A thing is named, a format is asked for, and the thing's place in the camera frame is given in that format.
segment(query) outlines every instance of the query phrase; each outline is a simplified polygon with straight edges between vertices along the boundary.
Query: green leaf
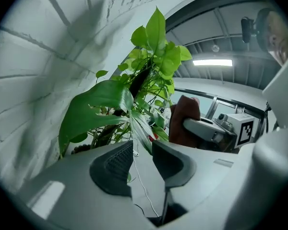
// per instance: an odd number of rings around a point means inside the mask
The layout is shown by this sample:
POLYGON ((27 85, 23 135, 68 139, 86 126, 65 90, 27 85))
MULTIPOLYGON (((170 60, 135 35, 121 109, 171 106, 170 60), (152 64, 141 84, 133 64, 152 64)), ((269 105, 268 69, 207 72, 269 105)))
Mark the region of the green leaf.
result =
POLYGON ((107 125, 117 125, 122 122, 129 122, 127 117, 117 117, 114 115, 97 115, 90 113, 89 106, 81 108, 73 106, 67 110, 59 131, 60 153, 65 154, 71 139, 90 129, 104 127, 107 125))
POLYGON ((144 26, 140 26, 133 32, 131 36, 131 42, 135 46, 142 46, 147 44, 147 35, 144 26))
POLYGON ((102 76, 105 76, 108 73, 108 71, 100 70, 96 73, 96 77, 99 79, 102 76))
POLYGON ((156 63, 157 65, 160 65, 162 62, 162 59, 156 57, 156 58, 153 58, 153 62, 156 63))
POLYGON ((142 48, 142 57, 143 57, 143 58, 150 58, 151 56, 152 56, 152 54, 149 53, 149 52, 147 51, 147 49, 142 48))
POLYGON ((132 117, 141 125, 142 129, 149 134, 151 137, 154 137, 154 134, 150 128, 150 126, 147 123, 147 120, 145 119, 145 117, 143 115, 141 115, 140 113, 131 110, 132 113, 132 117))
POLYGON ((133 58, 133 59, 142 58, 142 50, 135 48, 129 53, 128 56, 129 58, 133 58))
POLYGON ((85 132, 85 133, 80 134, 80 135, 76 136, 75 138, 71 139, 70 142, 79 143, 81 141, 84 141, 86 138, 87 138, 87 133, 85 132))
POLYGON ((168 141, 168 134, 161 127, 153 127, 153 132, 159 136, 162 141, 168 141))
POLYGON ((121 136, 119 134, 117 134, 114 138, 115 142, 118 142, 121 139, 121 136))
POLYGON ((156 79, 156 81, 152 81, 151 86, 153 86, 154 84, 158 85, 158 87, 162 88, 164 86, 164 83, 162 82, 161 78, 156 79))
POLYGON ((103 114, 107 113, 106 107, 102 106, 100 109, 101 109, 101 112, 102 112, 103 114))
POLYGON ((164 52, 165 52, 165 48, 157 49, 155 51, 155 55, 158 56, 158 57, 162 57, 164 55, 164 52))
POLYGON ((114 75, 110 79, 118 81, 118 80, 120 80, 120 76, 119 75, 114 75))
POLYGON ((152 144, 134 117, 131 117, 131 130, 135 138, 137 138, 148 153, 152 155, 152 144))
POLYGON ((131 175, 130 175, 130 173, 128 172, 127 182, 130 182, 130 181, 131 181, 131 175))
POLYGON ((157 126, 164 127, 165 118, 161 115, 161 113, 157 110, 153 110, 154 121, 157 126))
POLYGON ((153 52, 165 47, 165 18, 156 8, 146 25, 147 41, 153 52))
POLYGON ((168 43, 167 50, 172 50, 174 47, 175 47, 175 44, 172 41, 170 41, 168 43))
POLYGON ((129 78, 128 74, 124 73, 124 74, 121 76, 120 81, 121 81, 122 83, 125 83, 128 78, 129 78))
POLYGON ((156 106, 163 107, 163 103, 162 103, 162 101, 160 101, 160 100, 155 100, 155 105, 156 105, 156 106))
POLYGON ((166 76, 166 75, 164 75, 161 71, 159 72, 159 75, 160 75, 164 80, 172 79, 172 78, 173 78, 173 74, 172 74, 172 75, 169 75, 169 76, 166 76))
POLYGON ((180 65, 180 48, 174 47, 173 49, 167 49, 163 57, 163 61, 160 64, 160 71, 166 75, 173 75, 180 65))
POLYGON ((121 71, 125 71, 126 69, 128 69, 128 64, 123 63, 123 64, 120 64, 118 67, 121 71))
POLYGON ((124 62, 124 63, 126 63, 128 65, 128 69, 129 70, 133 70, 131 68, 131 64, 132 64, 133 61, 134 61, 134 59, 129 58, 129 59, 126 59, 125 62, 124 62))
POLYGON ((162 90, 160 91, 160 88, 157 85, 154 85, 154 86, 152 86, 151 88, 148 89, 149 93, 157 95, 157 96, 161 97, 164 100, 168 99, 168 93, 166 91, 167 91, 166 88, 162 88, 162 90))
POLYGON ((189 50, 184 46, 178 46, 180 48, 181 60, 190 60, 192 59, 192 55, 189 50))
POLYGON ((143 68, 143 66, 145 66, 146 64, 146 60, 145 59, 135 59, 132 63, 131 63, 131 68, 138 71, 141 70, 143 68))
POLYGON ((74 137, 97 127, 129 120, 126 117, 100 115, 100 108, 95 106, 119 108, 127 112, 133 107, 133 97, 121 82, 115 80, 102 81, 90 90, 75 96, 60 127, 59 145, 62 155, 74 137))
POLYGON ((137 101, 139 107, 141 107, 141 108, 143 108, 143 109, 145 109, 147 111, 150 110, 150 105, 145 100, 143 100, 143 98, 138 97, 136 99, 136 101, 137 101))
POLYGON ((165 83, 166 85, 172 85, 172 81, 171 81, 171 80, 169 80, 169 79, 167 79, 167 80, 164 80, 164 83, 165 83))
POLYGON ((166 88, 168 89, 168 92, 169 92, 170 94, 173 94, 173 93, 175 92, 174 84, 172 84, 172 85, 167 85, 167 84, 166 84, 166 88))

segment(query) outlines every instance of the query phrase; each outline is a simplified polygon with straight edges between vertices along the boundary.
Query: gray plastic part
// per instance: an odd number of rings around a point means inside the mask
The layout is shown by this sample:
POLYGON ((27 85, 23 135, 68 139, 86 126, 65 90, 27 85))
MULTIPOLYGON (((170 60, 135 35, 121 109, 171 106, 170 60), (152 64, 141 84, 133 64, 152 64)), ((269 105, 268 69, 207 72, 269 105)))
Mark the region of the gray plastic part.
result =
POLYGON ((208 119, 210 123, 207 121, 197 121, 191 118, 186 118, 183 122, 183 126, 193 134, 197 135, 198 137, 202 138, 206 141, 213 141, 213 137, 216 133, 218 134, 226 134, 226 132, 221 129, 218 125, 211 122, 211 120, 208 119))
POLYGON ((104 192, 131 197, 131 188, 126 182, 133 163, 132 148, 132 140, 121 143, 121 146, 99 156, 92 162, 91 178, 104 192))
POLYGON ((234 163, 237 154, 189 148, 169 142, 164 145, 189 156, 196 163, 193 177, 182 187, 171 188, 174 203, 190 211, 208 197, 230 171, 228 164, 216 163, 217 160, 234 163))
MULTIPOLYGON (((219 185, 188 213, 160 229, 188 230, 195 226, 201 230, 252 229, 287 183, 288 129, 284 129, 263 135, 256 144, 242 146, 233 166, 219 185)), ((181 203, 185 197, 185 205, 187 199, 195 201, 190 196, 190 190, 181 191, 174 200, 181 203)))
POLYGON ((93 160, 123 144, 65 157, 24 184, 19 198, 28 204, 49 181, 57 181, 65 189, 47 218, 56 226, 69 230, 155 229, 130 197, 107 194, 90 177, 93 160))
POLYGON ((153 142, 153 161, 165 182, 166 191, 185 185, 196 171, 193 159, 158 140, 153 142))

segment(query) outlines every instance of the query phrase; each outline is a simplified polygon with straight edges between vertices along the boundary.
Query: white brick wall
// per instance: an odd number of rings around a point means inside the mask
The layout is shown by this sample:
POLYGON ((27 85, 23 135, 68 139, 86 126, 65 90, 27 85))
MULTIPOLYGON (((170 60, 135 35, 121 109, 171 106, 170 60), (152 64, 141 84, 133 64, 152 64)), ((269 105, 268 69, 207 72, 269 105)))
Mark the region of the white brick wall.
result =
POLYGON ((132 50, 156 6, 192 0, 17 0, 0 24, 0 180, 11 192, 59 156, 70 100, 132 50))

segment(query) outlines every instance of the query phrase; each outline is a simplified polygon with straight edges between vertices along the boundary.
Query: window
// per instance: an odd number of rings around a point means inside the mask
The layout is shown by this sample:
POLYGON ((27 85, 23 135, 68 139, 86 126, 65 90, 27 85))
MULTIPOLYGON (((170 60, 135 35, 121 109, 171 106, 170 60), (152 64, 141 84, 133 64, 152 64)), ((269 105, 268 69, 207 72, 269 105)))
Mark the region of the window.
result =
POLYGON ((207 98, 207 97, 202 97, 202 96, 199 96, 199 95, 196 95, 196 94, 189 94, 189 93, 184 93, 184 92, 179 92, 179 91, 175 91, 174 94, 171 95, 171 101, 176 104, 180 97, 184 95, 184 96, 187 96, 189 98, 191 97, 196 97, 199 99, 200 101, 200 112, 201 112, 201 117, 205 117, 212 102, 213 102, 213 99, 210 99, 210 98, 207 98))
POLYGON ((219 103, 217 105, 217 108, 216 108, 216 111, 215 113, 213 114, 213 118, 218 118, 219 115, 221 113, 224 113, 224 114, 234 114, 236 112, 236 109, 231 107, 231 106, 228 106, 228 105, 224 105, 222 103, 219 103))

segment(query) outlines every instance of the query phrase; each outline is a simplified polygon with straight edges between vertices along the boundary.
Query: red object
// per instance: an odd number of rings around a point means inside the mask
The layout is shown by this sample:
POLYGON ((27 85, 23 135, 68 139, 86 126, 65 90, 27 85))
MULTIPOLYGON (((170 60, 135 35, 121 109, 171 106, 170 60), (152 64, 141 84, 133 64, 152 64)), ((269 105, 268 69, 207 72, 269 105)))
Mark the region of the red object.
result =
MULTIPOLYGON (((154 133, 154 136, 155 136, 155 139, 158 139, 159 138, 159 136, 157 135, 157 134, 155 134, 154 133)), ((149 138, 149 140, 151 141, 151 142, 153 142, 155 139, 154 138, 152 138, 151 136, 148 136, 148 138, 149 138)))
POLYGON ((170 108, 172 115, 169 122, 169 142, 186 147, 199 147, 202 139, 183 127, 183 121, 186 118, 201 120, 199 100, 182 95, 178 103, 170 108))

